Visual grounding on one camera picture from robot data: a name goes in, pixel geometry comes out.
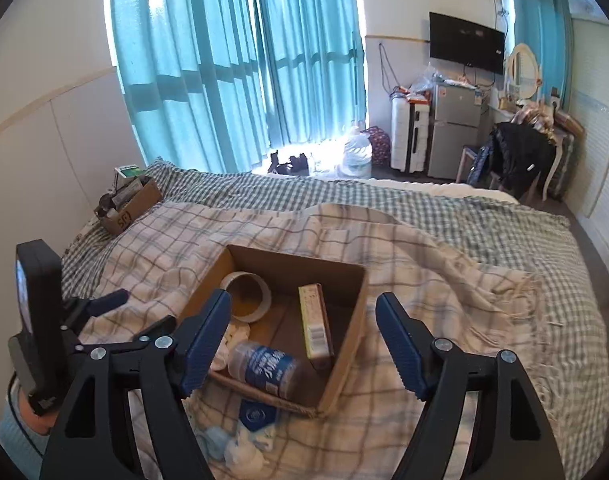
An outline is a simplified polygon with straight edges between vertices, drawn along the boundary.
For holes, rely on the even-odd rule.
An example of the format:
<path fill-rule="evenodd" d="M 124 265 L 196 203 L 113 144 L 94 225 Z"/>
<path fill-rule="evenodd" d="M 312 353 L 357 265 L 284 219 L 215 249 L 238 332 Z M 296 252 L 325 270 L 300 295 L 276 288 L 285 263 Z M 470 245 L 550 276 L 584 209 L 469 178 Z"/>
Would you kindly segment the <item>light blue sleeve forearm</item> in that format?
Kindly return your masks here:
<path fill-rule="evenodd" d="M 21 419 L 16 396 L 12 402 L 6 401 L 0 421 L 0 445 L 16 467 L 30 480 L 40 478 L 48 440 L 48 434 L 38 434 Z"/>

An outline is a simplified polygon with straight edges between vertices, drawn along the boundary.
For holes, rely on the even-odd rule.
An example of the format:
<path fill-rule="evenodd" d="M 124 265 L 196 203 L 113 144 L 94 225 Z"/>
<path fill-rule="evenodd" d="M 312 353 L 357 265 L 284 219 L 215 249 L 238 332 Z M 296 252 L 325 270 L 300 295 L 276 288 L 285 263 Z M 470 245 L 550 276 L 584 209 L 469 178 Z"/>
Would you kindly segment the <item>left hand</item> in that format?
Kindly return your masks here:
<path fill-rule="evenodd" d="M 55 426 L 58 411 L 51 410 L 42 415 L 36 414 L 18 380 L 15 380 L 15 389 L 17 413 L 21 421 L 35 434 L 40 434 L 41 436 L 50 434 Z"/>

